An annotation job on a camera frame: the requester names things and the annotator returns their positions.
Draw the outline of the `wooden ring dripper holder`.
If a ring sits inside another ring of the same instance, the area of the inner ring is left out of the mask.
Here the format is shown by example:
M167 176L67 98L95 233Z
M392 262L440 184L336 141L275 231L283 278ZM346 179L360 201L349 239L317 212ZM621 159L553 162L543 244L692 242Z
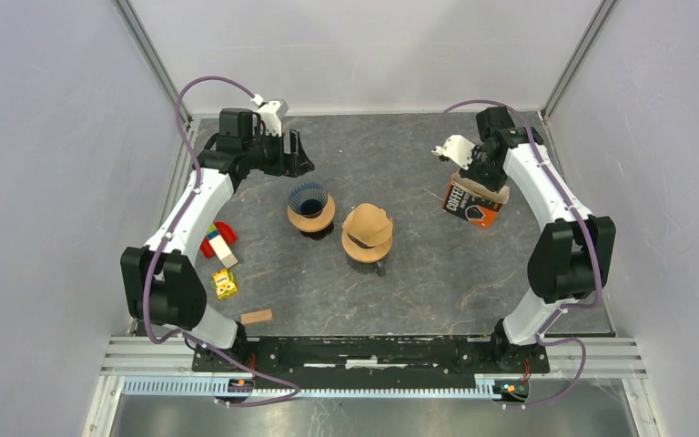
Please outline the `wooden ring dripper holder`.
M341 244L350 259L363 264L371 264L385 259L392 248L393 238L376 246L368 246L355 240L348 232L341 234Z

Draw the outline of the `clear glass coffee server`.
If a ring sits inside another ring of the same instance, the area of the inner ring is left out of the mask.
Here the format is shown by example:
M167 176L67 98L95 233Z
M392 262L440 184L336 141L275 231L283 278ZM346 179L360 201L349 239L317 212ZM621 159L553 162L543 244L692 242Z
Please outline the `clear glass coffee server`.
M363 262L353 259L352 257L347 257L348 264L357 272L363 274L375 274L378 277L384 277L387 273L387 257L379 259L373 262Z

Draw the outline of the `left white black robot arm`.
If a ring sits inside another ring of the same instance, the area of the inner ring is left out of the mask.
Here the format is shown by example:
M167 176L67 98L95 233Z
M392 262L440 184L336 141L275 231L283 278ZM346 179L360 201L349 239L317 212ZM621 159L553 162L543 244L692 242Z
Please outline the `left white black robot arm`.
M250 171L297 178L313 170L299 132L282 127L287 111L283 100L256 110L222 109L218 132L199 153L174 209L142 247L128 247L120 258L130 315L216 347L214 357L228 371L248 363L249 346L238 323L208 304L195 260L216 215Z

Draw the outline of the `small blue ribbed dripper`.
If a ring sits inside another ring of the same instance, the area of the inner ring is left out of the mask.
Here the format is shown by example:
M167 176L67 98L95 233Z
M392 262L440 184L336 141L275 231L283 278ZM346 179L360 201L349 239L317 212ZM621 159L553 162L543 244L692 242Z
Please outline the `small blue ribbed dripper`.
M288 196L289 208L298 216L313 219L321 214L328 203L329 192L317 182L306 182L294 187Z

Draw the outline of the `brown paper coffee filter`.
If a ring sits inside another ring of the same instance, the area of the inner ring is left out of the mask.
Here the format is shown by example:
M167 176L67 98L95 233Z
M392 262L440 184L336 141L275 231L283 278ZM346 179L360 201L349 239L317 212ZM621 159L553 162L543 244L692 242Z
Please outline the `brown paper coffee filter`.
M392 238L393 222L385 209L362 203L347 216L342 229L363 246L373 248Z

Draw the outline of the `orange black coffee filter box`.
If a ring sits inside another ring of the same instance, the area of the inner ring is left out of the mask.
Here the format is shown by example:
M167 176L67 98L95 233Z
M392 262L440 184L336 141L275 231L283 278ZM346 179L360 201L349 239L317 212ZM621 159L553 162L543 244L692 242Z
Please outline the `orange black coffee filter box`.
M488 229L499 216L510 197L510 187L491 191L482 184L451 174L450 184L441 209L474 226Z

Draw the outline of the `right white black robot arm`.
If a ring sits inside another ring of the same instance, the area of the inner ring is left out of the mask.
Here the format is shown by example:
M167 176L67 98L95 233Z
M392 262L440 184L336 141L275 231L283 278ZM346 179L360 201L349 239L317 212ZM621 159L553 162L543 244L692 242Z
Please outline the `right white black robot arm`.
M489 348L496 369L513 371L525 361L524 346L540 341L563 313L601 305L616 227L576 198L523 116L499 102L485 104L476 116L481 144L461 175L490 192L512 180L541 229L527 263L529 289Z

